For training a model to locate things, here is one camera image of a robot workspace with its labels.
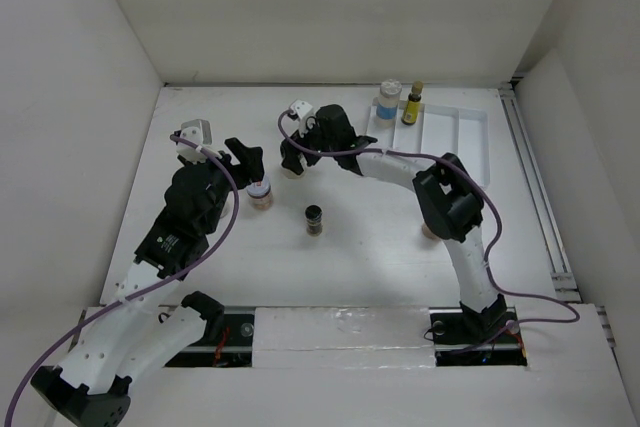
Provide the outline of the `white divided organizer tray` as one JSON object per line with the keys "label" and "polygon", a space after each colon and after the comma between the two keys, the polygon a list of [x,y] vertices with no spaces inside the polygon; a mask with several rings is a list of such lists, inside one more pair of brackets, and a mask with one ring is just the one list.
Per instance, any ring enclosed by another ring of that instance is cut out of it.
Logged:
{"label": "white divided organizer tray", "polygon": [[480,110],[422,104],[413,125],[405,125],[399,103],[394,120],[377,116],[377,103],[370,106],[366,134],[391,150],[441,156],[455,154],[468,174],[482,188],[490,184],[488,117]]}

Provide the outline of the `tall blue-label silver-lid bottle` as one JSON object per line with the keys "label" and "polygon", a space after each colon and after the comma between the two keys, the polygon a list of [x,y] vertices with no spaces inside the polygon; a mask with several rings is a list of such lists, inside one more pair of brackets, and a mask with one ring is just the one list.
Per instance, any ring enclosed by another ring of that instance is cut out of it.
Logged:
{"label": "tall blue-label silver-lid bottle", "polygon": [[376,100],[376,122],[382,127],[392,126],[395,122],[402,84],[395,79],[384,80],[379,87]]}

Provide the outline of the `small black-cap pepper bottle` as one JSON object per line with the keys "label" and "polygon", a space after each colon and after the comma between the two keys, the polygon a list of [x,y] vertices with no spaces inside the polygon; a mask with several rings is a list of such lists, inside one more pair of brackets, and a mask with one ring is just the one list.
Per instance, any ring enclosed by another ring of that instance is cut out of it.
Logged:
{"label": "small black-cap pepper bottle", "polygon": [[309,205],[305,209],[306,231],[311,236],[318,236],[322,233],[323,211],[318,205]]}

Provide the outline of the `black knob lid shaker jar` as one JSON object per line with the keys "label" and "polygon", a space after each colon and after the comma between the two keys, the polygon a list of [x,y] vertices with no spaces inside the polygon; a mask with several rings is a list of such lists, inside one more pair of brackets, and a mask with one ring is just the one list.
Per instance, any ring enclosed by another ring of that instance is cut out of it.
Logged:
{"label": "black knob lid shaker jar", "polygon": [[306,170],[303,169],[301,173],[296,173],[289,169],[283,169],[283,174],[289,179],[296,180],[303,178],[306,175]]}

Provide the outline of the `yellow-label dark sauce bottle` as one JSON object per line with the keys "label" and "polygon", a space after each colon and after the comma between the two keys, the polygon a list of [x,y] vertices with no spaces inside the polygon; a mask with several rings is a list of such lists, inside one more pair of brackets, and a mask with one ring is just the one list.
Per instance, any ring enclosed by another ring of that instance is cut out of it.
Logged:
{"label": "yellow-label dark sauce bottle", "polygon": [[414,125],[417,121],[420,104],[422,100],[424,84],[415,81],[409,91],[406,106],[402,113],[401,122],[405,125]]}

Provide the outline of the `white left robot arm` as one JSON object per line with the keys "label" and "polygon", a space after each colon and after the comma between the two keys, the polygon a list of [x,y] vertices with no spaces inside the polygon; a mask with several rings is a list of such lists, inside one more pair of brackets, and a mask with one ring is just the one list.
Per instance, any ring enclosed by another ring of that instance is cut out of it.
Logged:
{"label": "white left robot arm", "polygon": [[111,303],[87,321],[87,331],[56,365],[40,364],[33,389],[76,426],[116,426],[126,415],[132,385],[162,368],[185,347],[222,334],[224,306],[208,295],[186,295],[159,327],[159,307],[191,267],[214,251],[213,234],[229,197],[264,177],[263,150],[236,138],[212,152],[190,140],[178,146],[182,164],[165,191],[165,205],[135,250]]}

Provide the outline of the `aluminium side rail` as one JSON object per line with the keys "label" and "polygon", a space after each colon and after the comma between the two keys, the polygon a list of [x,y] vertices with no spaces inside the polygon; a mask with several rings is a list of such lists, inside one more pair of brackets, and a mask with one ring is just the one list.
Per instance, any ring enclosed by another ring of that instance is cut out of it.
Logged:
{"label": "aluminium side rail", "polygon": [[498,92],[544,240],[556,295],[568,303],[582,303],[582,296],[529,141],[514,88],[510,83],[503,83]]}

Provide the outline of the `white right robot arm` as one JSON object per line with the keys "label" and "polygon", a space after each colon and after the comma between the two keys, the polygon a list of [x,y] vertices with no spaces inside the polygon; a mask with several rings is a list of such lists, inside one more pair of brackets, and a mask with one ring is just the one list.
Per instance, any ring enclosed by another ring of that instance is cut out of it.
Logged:
{"label": "white right robot arm", "polygon": [[424,225],[449,253],[466,342],[482,345],[503,334],[508,324],[506,300],[489,272],[481,231],[482,210],[489,202],[456,155],[427,154],[432,164],[422,168],[413,161],[419,153],[377,147],[376,138],[358,135],[337,104],[316,110],[296,101],[279,115],[277,125],[283,134],[281,166],[296,176],[320,159],[332,158],[357,176],[413,192]]}

